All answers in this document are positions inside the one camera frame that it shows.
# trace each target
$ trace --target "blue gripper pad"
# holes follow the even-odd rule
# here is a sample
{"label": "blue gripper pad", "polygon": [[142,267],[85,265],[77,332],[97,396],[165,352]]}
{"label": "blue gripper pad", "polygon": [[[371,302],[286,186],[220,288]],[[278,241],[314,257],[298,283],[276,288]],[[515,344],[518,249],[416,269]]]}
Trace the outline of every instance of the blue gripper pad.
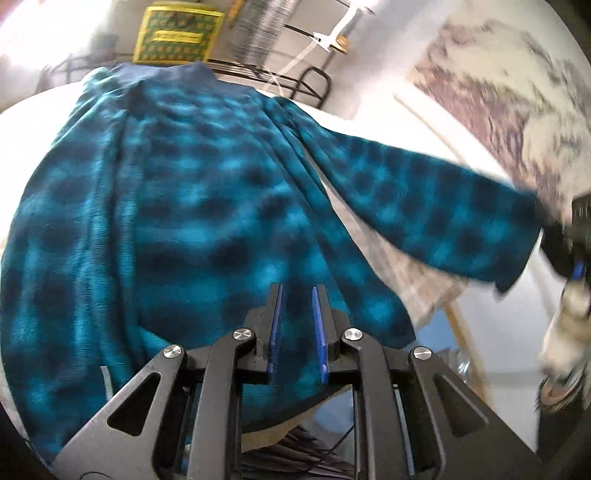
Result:
{"label": "blue gripper pad", "polygon": [[269,339],[269,363],[267,373],[272,375],[277,367],[277,358],[279,356],[279,338],[281,336],[281,318],[283,314],[283,285],[279,285],[277,293],[277,303],[273,315],[273,325],[271,327],[271,337]]}
{"label": "blue gripper pad", "polygon": [[329,379],[328,346],[324,335],[324,324],[322,322],[317,287],[312,288],[312,310],[314,313],[314,338],[316,340],[316,355],[320,365],[320,379],[322,383],[327,383]]}

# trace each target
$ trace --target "silver screw head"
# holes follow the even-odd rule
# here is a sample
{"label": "silver screw head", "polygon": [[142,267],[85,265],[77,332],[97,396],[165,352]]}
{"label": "silver screw head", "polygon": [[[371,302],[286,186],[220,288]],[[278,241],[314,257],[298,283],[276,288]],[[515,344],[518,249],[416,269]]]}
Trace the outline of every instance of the silver screw head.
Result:
{"label": "silver screw head", "polygon": [[248,328],[239,328],[234,332],[234,338],[236,340],[248,340],[252,336],[252,332]]}
{"label": "silver screw head", "polygon": [[413,351],[413,355],[419,360],[429,360],[431,358],[431,350],[429,350],[426,346],[418,346]]}
{"label": "silver screw head", "polygon": [[347,330],[345,330],[344,334],[345,338],[347,340],[351,340],[352,342],[356,342],[357,340],[360,340],[361,337],[363,336],[363,332],[361,330],[359,330],[358,328],[349,328]]}
{"label": "silver screw head", "polygon": [[181,353],[183,353],[183,349],[178,345],[168,345],[164,349],[164,356],[166,358],[177,358]]}

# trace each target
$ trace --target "blue plaid shirt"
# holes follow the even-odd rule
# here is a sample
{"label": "blue plaid shirt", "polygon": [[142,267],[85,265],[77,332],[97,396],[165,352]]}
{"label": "blue plaid shirt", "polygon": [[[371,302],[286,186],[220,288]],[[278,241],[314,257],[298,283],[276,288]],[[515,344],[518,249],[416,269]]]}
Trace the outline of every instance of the blue plaid shirt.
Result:
{"label": "blue plaid shirt", "polygon": [[540,230],[535,197],[448,162],[326,130],[285,99],[202,64],[99,69],[30,179],[2,259],[1,352],[48,459],[171,343],[240,326],[285,285],[277,382],[246,386],[245,428],[331,391],[320,383],[311,288],[382,343],[414,338],[399,298],[331,208],[314,159],[396,247],[509,289]]}

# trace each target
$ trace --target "yellow storage box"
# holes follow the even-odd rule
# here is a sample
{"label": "yellow storage box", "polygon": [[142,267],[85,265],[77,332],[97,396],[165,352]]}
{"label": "yellow storage box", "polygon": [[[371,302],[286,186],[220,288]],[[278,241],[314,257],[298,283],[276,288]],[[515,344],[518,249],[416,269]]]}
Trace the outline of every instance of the yellow storage box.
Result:
{"label": "yellow storage box", "polygon": [[134,63],[181,65],[207,60],[223,17],[191,2],[150,5],[139,28]]}

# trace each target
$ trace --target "black gripper frame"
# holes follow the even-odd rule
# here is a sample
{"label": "black gripper frame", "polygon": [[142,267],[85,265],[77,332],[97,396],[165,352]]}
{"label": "black gripper frame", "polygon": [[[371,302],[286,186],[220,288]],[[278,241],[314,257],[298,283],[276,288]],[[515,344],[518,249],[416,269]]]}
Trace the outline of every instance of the black gripper frame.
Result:
{"label": "black gripper frame", "polygon": [[[243,384],[268,384],[274,372],[282,285],[243,328],[212,345],[156,355],[65,445],[59,480],[237,480],[241,477]],[[199,405],[181,464],[197,384]]]}
{"label": "black gripper frame", "polygon": [[356,480],[543,477],[537,456],[437,355],[416,358],[365,332],[349,340],[351,322],[323,285],[313,302],[321,376],[353,386]]}

